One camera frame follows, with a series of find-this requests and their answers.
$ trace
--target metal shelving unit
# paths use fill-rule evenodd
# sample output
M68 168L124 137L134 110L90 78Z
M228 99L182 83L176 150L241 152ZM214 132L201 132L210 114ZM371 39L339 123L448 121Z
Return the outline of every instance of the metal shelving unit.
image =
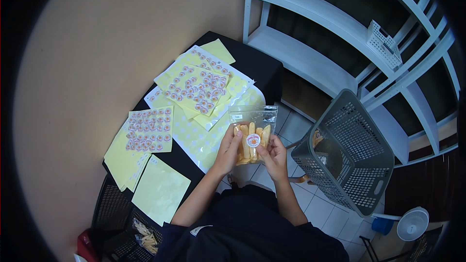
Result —
M315 85L333 98L345 88L354 93L357 92L361 102L374 119L374 122L389 143L395 156L401 161L402 165L405 166L412 163L408 161L408 156L409 142L413 138L405 133L395 118L382 106L382 104L391 97L401 93L412 107L424 128L424 132L418 134L427 135L434 151L432 157L442 154L443 151L440 151L439 148L439 124L435 120L424 94L416 83L416 79L422 76L440 58L443 58L458 96L459 83L448 55L448 49L454 42L454 36L451 31L448 31L442 39L439 38L446 27L446 20L444 18L435 28L429 21L437 8L435 3L431 5L427 14L424 14L424 10L431 0L419 0L418 3L415 3L414 0L399 0L409 9L411 16L395 35L395 42L400 44L416 22L420 22L419 28L399 47L400 51L403 51L411 44L412 40L420 33L421 28L425 29L430 37L406 63L400 65L396 71L393 71L386 60L367 44L367 28L332 4L324 0L262 1L263 8L260 26L249 35L251 0L245 0L243 43L282 61L286 69L306 79L309 83ZM372 63L358 76L355 78L352 77L352 75L347 73L343 68L306 44L268 27L266 24L270 4L275 4L305 16L331 32L334 32L358 49ZM410 69L432 45L435 45L435 48L418 65L409 71L408 69ZM380 73L384 73L388 79L375 90L371 92L367 91L365 86ZM386 89L394 81L396 81L395 84L383 91L383 89Z

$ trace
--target black table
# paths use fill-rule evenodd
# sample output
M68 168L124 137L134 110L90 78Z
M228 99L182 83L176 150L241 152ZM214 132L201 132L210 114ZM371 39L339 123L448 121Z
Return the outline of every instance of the black table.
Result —
M215 41L217 38L222 41L233 58L235 58L236 62L231 64L231 66L256 81L254 85L264 94L266 104L273 105L274 102L280 101L282 98L283 64L271 56L265 55L261 51L214 32L207 32L194 44L201 46ZM143 95L139 103L134 107L133 111L149 109L149 106L144 101L144 97L155 87L156 84L154 83ZM164 161L170 167L191 180L189 188L183 196L183 202L189 194L191 194L202 177L204 177L204 173L174 140L172 151L170 153L152 154L156 155L160 160ZM105 160L102 162L102 165L111 176L110 171L105 164ZM129 201L131 201L133 197L131 190L125 189L123 194Z

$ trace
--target white fan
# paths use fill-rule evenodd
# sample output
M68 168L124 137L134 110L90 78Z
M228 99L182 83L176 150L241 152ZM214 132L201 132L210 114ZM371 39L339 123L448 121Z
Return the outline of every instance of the white fan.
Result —
M397 234L401 240L406 242L414 241L422 236L429 225L429 213L422 207L408 210L402 217L380 213L373 213L372 216L399 221Z

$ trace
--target blue object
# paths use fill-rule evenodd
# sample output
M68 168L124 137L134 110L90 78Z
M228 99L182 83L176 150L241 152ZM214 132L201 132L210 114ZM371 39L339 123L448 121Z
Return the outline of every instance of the blue object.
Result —
M391 228L393 227L394 222L395 222L394 220L376 218L372 222L372 229L386 236L390 232Z

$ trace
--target sticker sheet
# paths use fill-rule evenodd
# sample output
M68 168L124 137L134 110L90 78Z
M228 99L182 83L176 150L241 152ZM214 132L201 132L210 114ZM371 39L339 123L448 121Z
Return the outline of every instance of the sticker sheet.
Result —
M181 63L168 73L172 83L164 87L164 95L201 114L209 116L220 97L226 95L228 76Z
M230 54L219 38L213 42L201 45L201 48L211 53L212 55L215 55L227 64L233 64L236 62L236 60L233 58L233 56Z
M165 153L172 151L173 106L129 112L126 151Z
M121 191L126 187L134 190L137 177L149 158L149 154L144 152L132 151L130 153L125 150L128 142L126 137L128 131L125 127L129 124L129 119L126 119L104 155L105 164Z
M174 105L173 139L186 152L191 160L206 173L217 157L225 131L230 125L228 114L223 114L215 121L215 126L206 131L205 127L194 119L188 119L183 109L161 94L162 89L155 87L144 98L149 107ZM265 98L260 90L252 85L246 93L235 99L231 105L265 105Z
M246 76L245 74L236 70L234 67L231 67L224 61L221 61L214 55L211 55L210 53L201 49L198 46L194 46L193 48L188 50L188 52L185 53L184 56L183 55L182 57L180 56L179 59L177 59L177 61L175 61L170 67L168 67L166 71L164 71L159 76L157 76L154 79L154 82L156 82L157 85L159 85L159 87L164 89L164 87L167 87L172 83L172 77L171 77L172 69L178 71L179 67L184 67L187 64L189 65L197 64L197 66L204 66L203 69L208 70L207 68L209 68L210 71L216 71L216 72L223 71L225 73L223 74L225 75L225 77L226 75L228 75L228 81L225 87L227 94L223 95L219 99L211 115L200 114L200 113L197 113L195 109L192 110L190 108L183 107L185 116L188 119L193 118L201 126L203 126L207 131L209 131L215 125L215 123L217 123L220 120L220 118L228 111L228 106L233 105L236 102L236 100L240 99L243 93L245 93L246 90L248 90L248 88L254 84L254 81L250 79L248 76ZM150 98L152 96L153 95L147 95L145 100L150 101Z
M149 157L150 157L150 153L143 153L141 158L139 158L139 160L136 163L137 164L136 172L134 172L133 175L131 175L131 177L128 179L128 181L126 181L125 185L129 190L131 190L131 192L134 192L134 190L136 189L137 182L141 178L141 174L144 171L144 168L147 164Z
M131 200L154 222L170 223L191 180L151 155Z

